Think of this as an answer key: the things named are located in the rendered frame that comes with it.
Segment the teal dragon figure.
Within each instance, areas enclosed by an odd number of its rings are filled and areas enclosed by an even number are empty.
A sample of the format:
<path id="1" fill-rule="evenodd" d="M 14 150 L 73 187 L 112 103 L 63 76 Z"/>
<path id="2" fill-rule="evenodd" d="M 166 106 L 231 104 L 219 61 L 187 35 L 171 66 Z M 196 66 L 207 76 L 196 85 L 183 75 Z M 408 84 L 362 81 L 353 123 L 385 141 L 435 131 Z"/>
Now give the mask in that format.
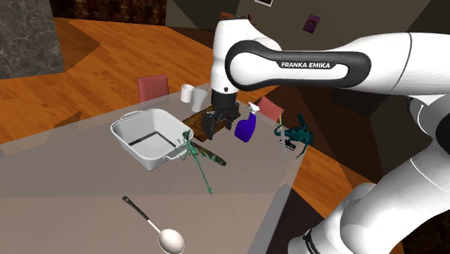
<path id="1" fill-rule="evenodd" d="M 291 144 L 292 141 L 300 141 L 301 143 L 304 144 L 304 148 L 296 158 L 301 156 L 306 151 L 307 147 L 314 143 L 314 134 L 312 133 L 312 131 L 308 130 L 308 125 L 306 124 L 303 115 L 298 114 L 297 118 L 300 123 L 300 126 L 296 126 L 293 128 L 286 129 L 285 131 L 282 131 L 281 130 L 282 124 L 280 124 L 274 129 L 274 134 L 276 136 L 282 136 L 282 134 L 284 134 L 285 137 L 288 137 L 288 139 L 284 140 L 285 145 Z"/>

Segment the purple wall picture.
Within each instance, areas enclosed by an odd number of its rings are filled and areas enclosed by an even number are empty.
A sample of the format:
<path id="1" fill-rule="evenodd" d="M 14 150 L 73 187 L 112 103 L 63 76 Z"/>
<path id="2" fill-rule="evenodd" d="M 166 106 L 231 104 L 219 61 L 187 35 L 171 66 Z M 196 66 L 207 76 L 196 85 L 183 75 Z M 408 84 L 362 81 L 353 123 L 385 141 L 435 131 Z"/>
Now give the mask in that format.
<path id="1" fill-rule="evenodd" d="M 319 21 L 320 21 L 320 17 L 310 14 L 304 24 L 303 31 L 313 33 L 315 31 Z"/>

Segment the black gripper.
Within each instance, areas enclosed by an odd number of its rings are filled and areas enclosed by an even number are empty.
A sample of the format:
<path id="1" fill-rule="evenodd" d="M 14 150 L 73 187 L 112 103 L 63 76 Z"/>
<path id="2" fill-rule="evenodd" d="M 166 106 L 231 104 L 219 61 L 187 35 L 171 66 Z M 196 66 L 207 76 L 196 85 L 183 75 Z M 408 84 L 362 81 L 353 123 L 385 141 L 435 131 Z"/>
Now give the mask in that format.
<path id="1" fill-rule="evenodd" d="M 237 93 L 224 94 L 212 91 L 211 104 L 214 114 L 205 114 L 202 117 L 202 129 L 209 140 L 213 139 L 213 130 L 220 122 L 221 116 L 226 120 L 226 129 L 231 130 L 232 123 L 239 115 L 239 106 L 236 104 Z"/>

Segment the green mantis figure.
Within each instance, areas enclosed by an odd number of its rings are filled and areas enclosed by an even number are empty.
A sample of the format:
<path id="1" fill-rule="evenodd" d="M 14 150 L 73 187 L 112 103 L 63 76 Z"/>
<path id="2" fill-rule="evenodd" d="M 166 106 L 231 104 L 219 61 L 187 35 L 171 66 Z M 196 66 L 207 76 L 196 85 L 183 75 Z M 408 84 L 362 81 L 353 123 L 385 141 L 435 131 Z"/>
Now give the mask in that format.
<path id="1" fill-rule="evenodd" d="M 200 165 L 199 157 L 207 158 L 207 159 L 211 160 L 212 162 L 215 162 L 221 166 L 226 166 L 226 161 L 224 159 L 222 159 L 220 156 L 218 156 L 217 154 L 200 146 L 199 144 L 196 144 L 194 141 L 191 141 L 190 140 L 191 133 L 192 133 L 191 130 L 185 130 L 182 132 L 182 141 L 180 141 L 178 139 L 178 142 L 180 143 L 181 148 L 186 148 L 186 154 L 184 156 L 181 156 L 181 159 L 185 160 L 187 158 L 187 156 L 193 157 L 193 159 L 195 160 L 195 162 L 200 170 L 200 173 L 203 177 L 204 183 L 206 184 L 208 193 L 210 195 L 213 195 L 212 189 L 211 189 L 210 185 L 208 184 L 208 181 L 207 181 L 207 178 L 203 171 L 203 168 Z"/>

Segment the clear glass cup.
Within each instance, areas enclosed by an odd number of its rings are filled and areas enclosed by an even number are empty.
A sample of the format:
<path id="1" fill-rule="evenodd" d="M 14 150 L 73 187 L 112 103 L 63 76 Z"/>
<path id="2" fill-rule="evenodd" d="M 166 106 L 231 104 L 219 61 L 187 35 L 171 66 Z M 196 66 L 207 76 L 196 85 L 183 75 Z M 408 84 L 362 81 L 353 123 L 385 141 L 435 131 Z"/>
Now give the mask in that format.
<path id="1" fill-rule="evenodd" d="M 192 107 L 194 113 L 198 113 L 202 109 L 202 104 L 208 96 L 208 92 L 204 89 L 195 88 L 192 93 Z"/>

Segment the white rectangular baking dish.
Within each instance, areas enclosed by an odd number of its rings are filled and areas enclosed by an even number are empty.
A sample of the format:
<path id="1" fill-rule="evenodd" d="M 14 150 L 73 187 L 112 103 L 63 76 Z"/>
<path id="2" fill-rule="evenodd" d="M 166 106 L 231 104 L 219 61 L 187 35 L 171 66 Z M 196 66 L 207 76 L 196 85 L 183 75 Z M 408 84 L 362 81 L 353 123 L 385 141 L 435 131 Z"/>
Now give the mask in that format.
<path id="1" fill-rule="evenodd" d="M 187 151 L 182 147 L 184 132 L 193 137 L 193 130 L 162 109 L 133 111 L 110 126 L 120 145 L 148 171 L 169 160 L 180 158 Z"/>

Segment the white mug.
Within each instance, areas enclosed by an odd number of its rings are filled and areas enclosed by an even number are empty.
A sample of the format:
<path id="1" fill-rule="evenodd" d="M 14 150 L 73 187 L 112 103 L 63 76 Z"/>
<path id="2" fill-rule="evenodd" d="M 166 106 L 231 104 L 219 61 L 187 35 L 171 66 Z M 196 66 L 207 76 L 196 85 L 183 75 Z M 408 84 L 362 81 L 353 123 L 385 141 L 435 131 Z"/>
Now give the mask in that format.
<path id="1" fill-rule="evenodd" d="M 193 98 L 193 91 L 195 90 L 193 85 L 183 84 L 180 90 L 180 100 L 184 103 L 190 103 Z"/>

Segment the brown wooden cutting board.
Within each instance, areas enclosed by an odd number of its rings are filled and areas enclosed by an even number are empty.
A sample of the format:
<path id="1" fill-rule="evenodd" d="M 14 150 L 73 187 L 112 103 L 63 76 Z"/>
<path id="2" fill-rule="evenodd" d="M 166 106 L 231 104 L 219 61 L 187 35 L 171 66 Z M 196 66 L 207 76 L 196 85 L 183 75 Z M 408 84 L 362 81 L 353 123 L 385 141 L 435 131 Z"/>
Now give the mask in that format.
<path id="1" fill-rule="evenodd" d="M 203 116 L 207 114 L 207 112 L 213 111 L 214 108 L 212 105 L 203 109 L 202 111 L 195 113 L 194 115 L 186 118 L 183 123 L 190 127 L 193 131 L 194 137 L 200 142 L 204 142 L 208 139 L 206 132 L 202 129 L 202 120 Z M 236 105 L 235 110 L 237 110 L 237 118 L 241 115 L 239 113 L 239 106 Z M 226 127 L 226 120 L 221 120 L 213 129 L 213 134 L 220 131 L 222 128 Z"/>

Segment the blue spray bottle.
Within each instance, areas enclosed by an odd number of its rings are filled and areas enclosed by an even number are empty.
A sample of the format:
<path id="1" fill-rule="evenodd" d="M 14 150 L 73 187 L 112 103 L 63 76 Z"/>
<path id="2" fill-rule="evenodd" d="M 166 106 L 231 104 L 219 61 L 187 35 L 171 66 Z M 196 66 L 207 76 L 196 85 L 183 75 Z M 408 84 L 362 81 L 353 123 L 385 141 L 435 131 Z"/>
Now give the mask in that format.
<path id="1" fill-rule="evenodd" d="M 260 108 L 252 102 L 249 103 L 249 109 L 249 117 L 247 118 L 247 120 L 240 120 L 237 123 L 234 132 L 234 135 L 243 142 L 248 142 L 251 139 L 256 126 L 256 114 L 260 110 Z"/>

